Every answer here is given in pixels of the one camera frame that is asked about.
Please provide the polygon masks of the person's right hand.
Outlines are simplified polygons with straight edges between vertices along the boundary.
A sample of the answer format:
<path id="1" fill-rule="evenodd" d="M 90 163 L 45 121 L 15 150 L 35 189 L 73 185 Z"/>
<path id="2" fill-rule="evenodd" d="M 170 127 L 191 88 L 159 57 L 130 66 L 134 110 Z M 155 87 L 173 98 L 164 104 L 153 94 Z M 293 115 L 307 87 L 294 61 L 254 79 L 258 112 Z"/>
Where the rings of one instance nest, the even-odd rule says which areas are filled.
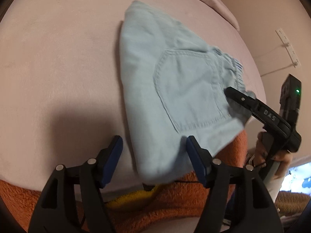
<path id="1" fill-rule="evenodd" d="M 266 132 L 260 132 L 257 136 L 257 142 L 256 142 L 255 151 L 254 151 L 254 159 L 253 159 L 253 163 L 255 164 L 255 166 L 263 165 L 266 162 L 268 153 L 263 144 L 263 135 L 265 134 Z M 280 163 L 273 178 L 274 179 L 281 178 L 285 176 L 293 160 L 293 155 L 288 151 L 281 150 L 272 157 L 272 160 Z"/>

